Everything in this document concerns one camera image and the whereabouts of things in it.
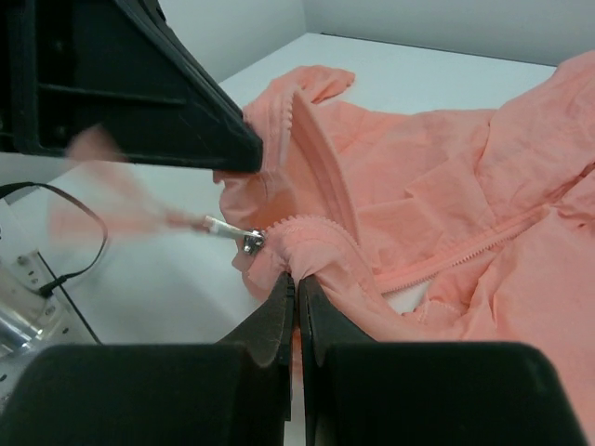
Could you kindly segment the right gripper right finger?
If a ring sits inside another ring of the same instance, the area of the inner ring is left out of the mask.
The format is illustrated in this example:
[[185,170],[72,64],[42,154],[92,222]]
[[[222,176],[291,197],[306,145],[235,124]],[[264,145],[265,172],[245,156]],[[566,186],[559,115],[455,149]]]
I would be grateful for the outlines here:
[[381,343],[298,287],[310,445],[583,445],[552,364],[516,343]]

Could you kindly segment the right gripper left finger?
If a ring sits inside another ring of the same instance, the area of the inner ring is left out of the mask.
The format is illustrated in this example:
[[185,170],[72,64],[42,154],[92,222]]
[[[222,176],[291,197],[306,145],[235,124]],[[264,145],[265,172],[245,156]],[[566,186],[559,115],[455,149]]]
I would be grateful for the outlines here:
[[291,416],[296,287],[214,344],[49,348],[1,415],[5,445],[280,445]]

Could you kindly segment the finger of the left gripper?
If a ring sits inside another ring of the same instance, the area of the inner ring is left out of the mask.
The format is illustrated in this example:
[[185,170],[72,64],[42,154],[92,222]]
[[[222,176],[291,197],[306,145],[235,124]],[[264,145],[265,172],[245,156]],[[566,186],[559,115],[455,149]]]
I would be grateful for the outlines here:
[[254,173],[263,161],[158,2],[3,2],[2,151],[60,157],[93,125],[134,163]]

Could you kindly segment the silver zipper slider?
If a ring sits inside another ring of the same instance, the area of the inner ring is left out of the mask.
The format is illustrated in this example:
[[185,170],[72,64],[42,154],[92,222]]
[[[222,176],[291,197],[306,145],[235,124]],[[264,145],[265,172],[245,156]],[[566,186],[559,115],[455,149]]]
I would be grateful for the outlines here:
[[242,230],[225,221],[211,216],[205,217],[207,231],[219,238],[234,240],[241,245],[241,251],[249,256],[255,255],[265,243],[265,232],[262,230]]

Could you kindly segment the salmon pink hooded jacket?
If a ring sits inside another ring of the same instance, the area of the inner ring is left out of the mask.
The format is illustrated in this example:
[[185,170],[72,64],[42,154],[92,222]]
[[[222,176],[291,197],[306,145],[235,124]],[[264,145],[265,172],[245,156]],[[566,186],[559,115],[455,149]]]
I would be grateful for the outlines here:
[[378,341],[519,341],[594,435],[594,56],[496,110],[369,111],[354,74],[303,66],[245,107],[255,174],[217,171],[249,292],[314,276]]

